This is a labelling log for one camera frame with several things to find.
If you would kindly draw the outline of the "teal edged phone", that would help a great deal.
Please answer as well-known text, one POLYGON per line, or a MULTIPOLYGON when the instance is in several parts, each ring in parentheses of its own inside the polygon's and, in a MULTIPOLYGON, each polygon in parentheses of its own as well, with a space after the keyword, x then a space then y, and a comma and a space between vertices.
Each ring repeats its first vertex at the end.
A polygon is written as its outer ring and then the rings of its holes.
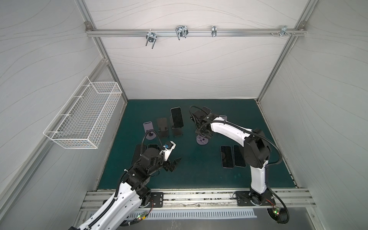
POLYGON ((131 164, 134 165, 140 159, 141 144, 135 146, 131 164))

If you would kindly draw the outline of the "purple phone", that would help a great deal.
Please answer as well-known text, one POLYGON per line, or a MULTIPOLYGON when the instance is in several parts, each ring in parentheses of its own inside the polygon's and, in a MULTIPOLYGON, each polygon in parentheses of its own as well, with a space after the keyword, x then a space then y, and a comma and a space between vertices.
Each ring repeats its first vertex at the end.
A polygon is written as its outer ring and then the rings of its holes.
POLYGON ((202 111, 202 113, 203 113, 204 116, 207 116, 207 115, 209 115, 211 113, 211 109, 209 109, 209 108, 207 108, 205 106, 203 106, 201 108, 201 111, 202 111))
POLYGON ((233 168, 233 157, 232 157, 232 149, 230 146, 221 146, 221 163, 223 168, 233 168))

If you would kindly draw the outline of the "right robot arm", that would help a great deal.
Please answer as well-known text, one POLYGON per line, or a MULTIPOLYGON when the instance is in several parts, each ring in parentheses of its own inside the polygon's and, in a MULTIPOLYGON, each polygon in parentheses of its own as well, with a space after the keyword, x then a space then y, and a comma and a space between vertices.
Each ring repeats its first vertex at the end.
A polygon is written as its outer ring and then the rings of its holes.
POLYGON ((237 192, 237 198, 253 206, 269 203, 272 207, 267 212, 271 219, 278 224, 287 224, 290 219, 288 208, 268 183, 269 168, 283 162, 280 149, 260 129, 241 127, 198 106, 191 106, 189 114, 199 136, 209 140, 214 133, 218 133, 242 147, 241 156, 251 169, 251 185, 247 194, 237 192))

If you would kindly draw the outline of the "white edged phone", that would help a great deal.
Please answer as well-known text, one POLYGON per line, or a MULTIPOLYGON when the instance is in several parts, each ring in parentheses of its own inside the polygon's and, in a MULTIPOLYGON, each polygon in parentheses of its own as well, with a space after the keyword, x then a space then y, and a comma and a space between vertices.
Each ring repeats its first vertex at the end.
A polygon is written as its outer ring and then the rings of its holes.
POLYGON ((245 168, 246 167, 246 161, 243 157, 243 147, 240 145, 234 145, 233 146, 233 158, 234 158, 234 166, 245 168))

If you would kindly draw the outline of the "black folding phone stand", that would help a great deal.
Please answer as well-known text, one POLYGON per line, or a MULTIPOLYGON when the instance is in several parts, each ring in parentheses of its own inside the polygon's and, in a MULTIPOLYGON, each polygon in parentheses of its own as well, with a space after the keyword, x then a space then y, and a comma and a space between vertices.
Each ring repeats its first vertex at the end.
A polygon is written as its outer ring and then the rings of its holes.
POLYGON ((158 118, 157 119, 158 125, 158 134, 160 138, 169 138, 169 129, 168 129, 168 122, 167 118, 158 118))

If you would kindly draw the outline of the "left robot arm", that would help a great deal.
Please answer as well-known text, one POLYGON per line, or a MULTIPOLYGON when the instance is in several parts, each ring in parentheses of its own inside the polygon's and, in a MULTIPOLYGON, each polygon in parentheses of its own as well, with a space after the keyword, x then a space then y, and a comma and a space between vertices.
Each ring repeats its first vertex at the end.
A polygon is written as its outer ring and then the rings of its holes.
POLYGON ((150 203, 151 190, 147 187, 151 176, 165 169, 173 171, 175 164, 169 161, 176 144, 167 141, 165 144, 158 139, 157 148, 144 148, 144 141, 149 133, 158 134, 155 130, 146 131, 140 145, 140 157, 121 175, 115 193, 79 227, 71 230, 117 230, 120 227, 134 225, 149 214, 139 216, 132 221, 126 218, 139 207, 150 203))

